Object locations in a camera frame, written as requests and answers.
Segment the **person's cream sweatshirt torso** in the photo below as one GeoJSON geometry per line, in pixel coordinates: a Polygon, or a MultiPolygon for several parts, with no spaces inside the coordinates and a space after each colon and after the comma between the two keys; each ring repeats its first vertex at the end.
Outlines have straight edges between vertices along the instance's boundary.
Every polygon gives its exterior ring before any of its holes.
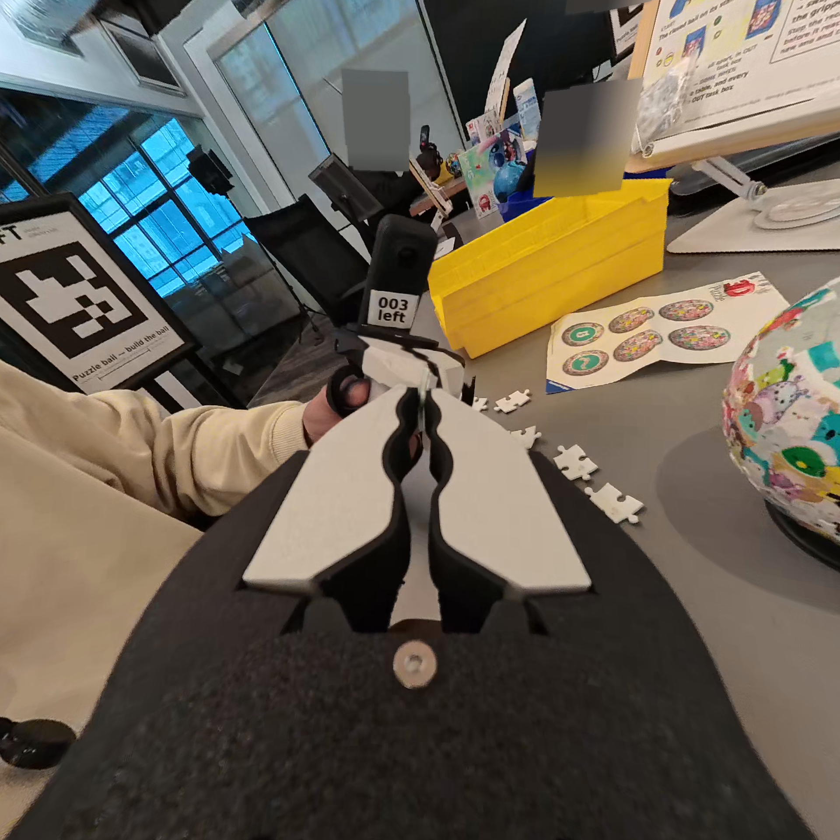
{"type": "Polygon", "coordinates": [[[197,539],[148,459],[2,430],[2,716],[84,729],[151,597],[197,539]]]}

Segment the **blue cartoon puzzle box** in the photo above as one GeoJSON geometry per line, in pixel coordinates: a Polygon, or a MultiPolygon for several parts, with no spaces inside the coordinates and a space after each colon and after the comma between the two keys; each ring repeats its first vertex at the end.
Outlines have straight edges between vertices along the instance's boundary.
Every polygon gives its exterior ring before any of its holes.
{"type": "Polygon", "coordinates": [[[456,155],[476,217],[498,211],[517,191],[527,167],[527,148],[516,131],[503,129],[456,155]]]}

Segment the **white instruction sheet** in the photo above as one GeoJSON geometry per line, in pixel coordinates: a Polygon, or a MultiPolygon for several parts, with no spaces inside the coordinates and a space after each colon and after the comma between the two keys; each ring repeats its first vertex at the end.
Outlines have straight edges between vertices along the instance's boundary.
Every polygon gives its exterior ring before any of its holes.
{"type": "Polygon", "coordinates": [[[697,63],[688,99],[663,138],[832,96],[839,2],[659,2],[643,89],[689,56],[697,63]]]}

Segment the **yellow plastic bin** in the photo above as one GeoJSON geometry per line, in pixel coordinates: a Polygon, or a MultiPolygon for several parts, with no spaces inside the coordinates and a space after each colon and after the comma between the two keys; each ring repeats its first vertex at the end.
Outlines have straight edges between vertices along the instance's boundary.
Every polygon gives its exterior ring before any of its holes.
{"type": "Polygon", "coordinates": [[[478,358],[659,273],[669,186],[555,197],[436,260],[429,294],[451,347],[478,358]]]}

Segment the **white puzzle pieces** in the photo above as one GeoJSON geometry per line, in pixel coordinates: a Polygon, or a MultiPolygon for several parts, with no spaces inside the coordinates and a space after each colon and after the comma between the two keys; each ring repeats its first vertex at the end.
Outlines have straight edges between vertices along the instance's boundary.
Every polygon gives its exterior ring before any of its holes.
{"type": "MultiPolygon", "coordinates": [[[[508,415],[529,404],[532,394],[528,388],[516,390],[490,404],[486,397],[477,395],[476,378],[473,377],[464,386],[463,398],[471,402],[473,410],[478,413],[492,410],[498,414],[508,415]]],[[[622,492],[610,482],[594,489],[592,478],[600,470],[600,466],[585,453],[581,446],[577,444],[559,446],[550,461],[568,481],[582,481],[585,495],[612,522],[616,524],[626,522],[633,525],[639,523],[639,513],[645,508],[645,504],[622,492]]]]}

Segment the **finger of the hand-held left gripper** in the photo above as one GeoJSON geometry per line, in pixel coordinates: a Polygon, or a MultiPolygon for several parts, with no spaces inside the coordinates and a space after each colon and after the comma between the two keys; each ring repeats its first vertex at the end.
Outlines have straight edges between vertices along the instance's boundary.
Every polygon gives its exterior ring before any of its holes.
{"type": "Polygon", "coordinates": [[[466,363],[456,353],[422,352],[430,367],[436,371],[436,387],[452,396],[462,396],[466,378],[466,363]]]}
{"type": "Polygon", "coordinates": [[[428,384],[427,362],[386,341],[366,342],[362,373],[370,383],[369,398],[378,398],[399,385],[419,390],[428,384]]]}

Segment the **clear plastic bag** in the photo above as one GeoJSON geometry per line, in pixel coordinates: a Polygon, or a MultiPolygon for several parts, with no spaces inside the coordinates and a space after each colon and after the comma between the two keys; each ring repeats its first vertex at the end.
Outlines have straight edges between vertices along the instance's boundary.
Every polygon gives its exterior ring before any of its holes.
{"type": "Polygon", "coordinates": [[[643,152],[676,126],[688,99],[688,87],[696,65],[696,57],[684,57],[654,84],[643,89],[633,134],[634,152],[643,152]]]}

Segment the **printed puzzle instruction leaflet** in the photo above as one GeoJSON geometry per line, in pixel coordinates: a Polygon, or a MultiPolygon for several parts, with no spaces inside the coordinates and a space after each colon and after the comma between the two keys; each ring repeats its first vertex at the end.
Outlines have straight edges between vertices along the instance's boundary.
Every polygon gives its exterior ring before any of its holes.
{"type": "Polygon", "coordinates": [[[759,272],[563,316],[551,328],[545,392],[626,379],[657,362],[726,364],[787,301],[759,272]]]}

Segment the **person's left forearm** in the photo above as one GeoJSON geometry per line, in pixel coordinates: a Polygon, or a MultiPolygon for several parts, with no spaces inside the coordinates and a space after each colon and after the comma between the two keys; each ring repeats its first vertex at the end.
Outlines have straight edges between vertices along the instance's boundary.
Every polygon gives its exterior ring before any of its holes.
{"type": "Polygon", "coordinates": [[[168,516],[220,517],[309,448],[309,404],[200,406],[163,416],[138,392],[63,392],[1,365],[2,523],[69,527],[87,494],[115,521],[117,494],[168,516]]]}

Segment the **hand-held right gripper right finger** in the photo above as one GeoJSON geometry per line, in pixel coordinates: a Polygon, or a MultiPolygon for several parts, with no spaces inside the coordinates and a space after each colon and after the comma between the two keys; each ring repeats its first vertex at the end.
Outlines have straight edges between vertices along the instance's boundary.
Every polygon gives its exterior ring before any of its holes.
{"type": "Polygon", "coordinates": [[[546,481],[551,464],[438,388],[425,424],[436,481],[427,556],[443,632],[478,634],[503,602],[589,592],[546,481]]]}

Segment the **colourful puzzle ball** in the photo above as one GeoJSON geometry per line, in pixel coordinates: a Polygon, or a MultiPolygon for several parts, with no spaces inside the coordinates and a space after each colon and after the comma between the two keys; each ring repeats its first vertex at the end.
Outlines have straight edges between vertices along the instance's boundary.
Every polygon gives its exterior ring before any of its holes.
{"type": "Polygon", "coordinates": [[[747,344],[722,396],[733,464],[772,511],[839,540],[839,279],[807,293],[747,344]]]}

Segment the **black chair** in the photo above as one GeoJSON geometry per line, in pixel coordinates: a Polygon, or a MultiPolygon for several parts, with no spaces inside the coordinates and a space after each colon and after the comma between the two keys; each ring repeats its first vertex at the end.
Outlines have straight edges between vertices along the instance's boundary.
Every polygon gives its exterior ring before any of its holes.
{"type": "Polygon", "coordinates": [[[318,303],[331,323],[357,323],[370,263],[309,195],[273,213],[245,217],[248,231],[318,303]]]}

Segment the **black monitor screen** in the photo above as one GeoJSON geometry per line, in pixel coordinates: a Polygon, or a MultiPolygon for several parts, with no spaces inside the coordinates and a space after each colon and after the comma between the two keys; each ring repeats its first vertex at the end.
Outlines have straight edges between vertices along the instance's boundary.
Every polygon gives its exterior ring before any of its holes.
{"type": "Polygon", "coordinates": [[[384,212],[383,205],[336,154],[319,163],[308,178],[352,224],[367,223],[384,212]]]}

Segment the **blue plastic bin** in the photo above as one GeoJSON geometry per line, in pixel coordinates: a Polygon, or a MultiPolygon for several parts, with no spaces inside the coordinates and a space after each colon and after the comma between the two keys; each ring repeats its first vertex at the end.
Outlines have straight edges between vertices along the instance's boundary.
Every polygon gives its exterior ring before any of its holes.
{"type": "MultiPolygon", "coordinates": [[[[623,180],[625,182],[638,180],[657,180],[666,178],[669,173],[668,168],[648,171],[643,173],[624,173],[623,180]]],[[[509,195],[509,198],[504,203],[498,204],[498,211],[504,222],[510,222],[512,219],[529,212],[540,204],[550,200],[550,196],[537,196],[533,194],[533,179],[530,180],[527,187],[518,190],[509,195]]]]}

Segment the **person's left hand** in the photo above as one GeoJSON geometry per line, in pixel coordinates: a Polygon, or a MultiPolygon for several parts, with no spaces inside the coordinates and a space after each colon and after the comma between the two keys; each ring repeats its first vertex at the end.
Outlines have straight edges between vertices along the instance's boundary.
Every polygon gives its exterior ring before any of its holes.
{"type": "Polygon", "coordinates": [[[347,375],[341,383],[332,378],[305,406],[302,427],[307,446],[311,448],[345,417],[365,405],[371,393],[371,382],[347,375]]]}

